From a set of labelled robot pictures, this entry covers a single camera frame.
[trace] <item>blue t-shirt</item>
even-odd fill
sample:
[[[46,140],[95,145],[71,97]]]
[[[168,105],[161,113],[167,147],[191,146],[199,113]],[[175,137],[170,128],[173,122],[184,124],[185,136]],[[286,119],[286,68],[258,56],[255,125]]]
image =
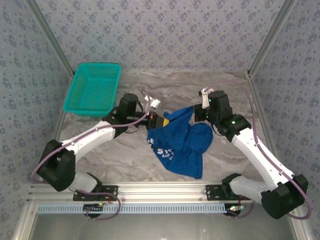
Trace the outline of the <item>blue t-shirt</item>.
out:
[[[168,125],[148,130],[147,142],[167,170],[201,179],[202,154],[213,140],[213,131],[205,123],[190,125],[193,113],[193,106],[171,114],[165,112]]]

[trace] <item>purple cable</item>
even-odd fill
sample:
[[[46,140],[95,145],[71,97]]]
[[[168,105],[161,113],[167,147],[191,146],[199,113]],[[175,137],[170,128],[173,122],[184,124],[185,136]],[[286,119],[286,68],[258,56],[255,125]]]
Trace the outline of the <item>purple cable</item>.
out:
[[[116,124],[116,125],[107,125],[107,126],[101,126],[101,127],[98,127],[97,130],[101,130],[101,129],[106,129],[106,128],[123,128],[123,127],[129,127],[129,126],[133,126],[139,122],[141,122],[149,113],[150,111],[150,108],[151,108],[151,100],[150,100],[150,96],[149,96],[149,93],[148,92],[145,92],[147,98],[148,98],[148,109],[147,111],[145,112],[145,114],[139,118],[138,120],[134,121],[134,122],[131,122],[131,123],[126,123],[126,124]],[[40,183],[40,184],[43,184],[44,182],[43,181],[39,181],[39,180],[36,180],[35,179],[35,175],[37,174],[37,171],[41,168],[41,166],[50,158],[52,157],[53,155],[55,155],[56,153],[60,152],[61,150],[69,147],[72,143],[76,143],[78,142],[79,140],[85,138],[86,136],[92,134],[92,133],[95,133],[97,131],[96,129],[93,129],[89,132],[87,132],[86,134],[84,135],[81,135],[79,136],[78,138],[76,138],[75,140],[73,141],[70,141],[68,143],[66,143],[65,145],[57,148],[56,150],[50,152],[47,156],[45,156],[44,159],[42,159],[41,162],[39,162],[39,164],[35,167],[35,169],[33,170],[33,172],[31,173],[31,180],[36,182],[36,183]]]
[[[79,192],[79,193],[82,193],[82,194],[86,194],[86,195],[107,195],[107,196],[110,196],[110,197],[115,198],[115,199],[118,201],[118,203],[119,203],[119,206],[118,206],[118,208],[116,209],[116,212],[115,212],[114,214],[112,214],[111,216],[101,217],[101,218],[92,218],[92,217],[89,217],[89,212],[90,212],[90,210],[93,208],[93,207],[89,207],[89,208],[86,210],[86,214],[85,214],[85,215],[87,216],[88,220],[103,221],[103,220],[113,219],[114,217],[116,217],[116,216],[119,214],[119,212],[120,212],[120,210],[121,210],[121,201],[120,201],[120,199],[119,199],[116,195],[114,195],[114,194],[112,194],[112,193],[109,193],[109,192],[87,192],[87,191],[82,191],[82,190],[77,190],[77,189],[76,189],[76,191]]]
[[[251,111],[252,111],[252,129],[253,129],[253,138],[254,138],[254,141],[255,141],[255,144],[257,145],[258,149],[260,150],[260,152],[262,153],[262,155],[268,160],[268,162],[275,168],[279,171],[279,173],[282,172],[282,169],[280,167],[278,167],[271,159],[270,157],[265,153],[265,151],[262,149],[262,147],[260,146],[259,142],[258,142],[258,134],[257,134],[257,128],[256,128],[256,116],[255,116],[255,111],[254,111],[254,103],[252,102],[252,99],[250,97],[250,94],[249,92],[247,91],[247,89],[242,86],[240,83],[238,83],[237,81],[234,81],[234,80],[222,80],[222,81],[218,81],[216,83],[214,83],[212,86],[208,87],[207,89],[204,90],[204,92],[208,91],[209,89],[212,89],[213,87],[217,86],[218,84],[222,84],[222,83],[233,83],[233,84],[236,84],[238,85],[239,87],[242,88],[242,90],[244,91],[245,95],[247,96],[248,100],[249,100],[249,103],[250,103],[250,107],[251,107]],[[281,173],[285,178],[287,178],[290,183],[292,183],[296,189],[299,191],[299,193],[303,196],[305,202],[306,202],[306,205],[307,205],[307,208],[308,208],[308,212],[305,216],[295,216],[295,215],[292,215],[290,213],[288,213],[288,215],[291,217],[291,218],[294,218],[294,219],[298,219],[298,220],[305,220],[305,219],[308,219],[310,216],[311,216],[311,212],[312,212],[312,206],[311,206],[311,202],[308,198],[308,196],[306,195],[306,193],[301,189],[301,187],[294,181],[292,180],[286,173],[282,172]]]
[[[256,201],[253,201],[253,203],[252,203],[252,205],[251,205],[251,207],[250,207],[250,210],[249,210],[246,214],[241,215],[241,216],[238,216],[237,214],[235,214],[235,213],[232,212],[232,211],[227,211],[227,212],[234,215],[234,216],[230,216],[230,217],[232,217],[232,218],[235,218],[235,219],[243,219],[243,218],[247,217],[248,215],[250,215],[250,214],[253,212],[253,210],[255,209],[255,205],[256,205]]]

